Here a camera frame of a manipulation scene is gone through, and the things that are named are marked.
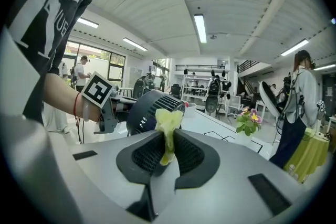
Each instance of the gray shirt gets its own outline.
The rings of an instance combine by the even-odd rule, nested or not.
[[[296,113],[296,107],[300,100],[300,96],[304,97],[305,114],[303,115],[302,122],[307,126],[313,126],[317,120],[318,108],[317,108],[317,82],[313,74],[307,69],[299,66],[298,71],[294,72],[292,81],[296,79],[295,91],[297,97],[295,97],[294,91],[290,91],[288,102],[286,104],[285,112],[289,123],[294,123],[296,120],[296,114],[299,116],[299,112]]]

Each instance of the yellow tablecloth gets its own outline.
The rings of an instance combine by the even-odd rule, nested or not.
[[[284,167],[284,170],[289,171],[289,166],[294,166],[291,175],[297,174],[298,182],[302,182],[307,175],[313,174],[315,169],[326,161],[329,140],[322,133],[314,133],[314,130],[306,129],[297,150]]]

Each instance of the potted plant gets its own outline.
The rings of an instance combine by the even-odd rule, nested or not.
[[[257,129],[261,129],[261,117],[257,115],[257,110],[245,107],[242,109],[242,113],[237,117],[237,129],[238,143],[247,146]]]

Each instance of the pink flower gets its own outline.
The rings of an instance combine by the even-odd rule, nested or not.
[[[250,119],[258,124],[262,122],[261,117],[257,115],[257,111],[255,109],[251,109]]]

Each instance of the black pants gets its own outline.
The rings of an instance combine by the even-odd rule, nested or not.
[[[76,90],[78,92],[81,92],[83,90],[84,86],[76,86]]]
[[[160,83],[160,87],[159,87],[159,91],[162,91],[162,92],[164,92],[164,83],[163,82],[161,82]]]
[[[285,117],[285,122],[283,124],[278,150],[269,160],[281,169],[298,148],[306,130],[306,126],[300,118],[298,118],[294,123],[289,123],[287,117]]]

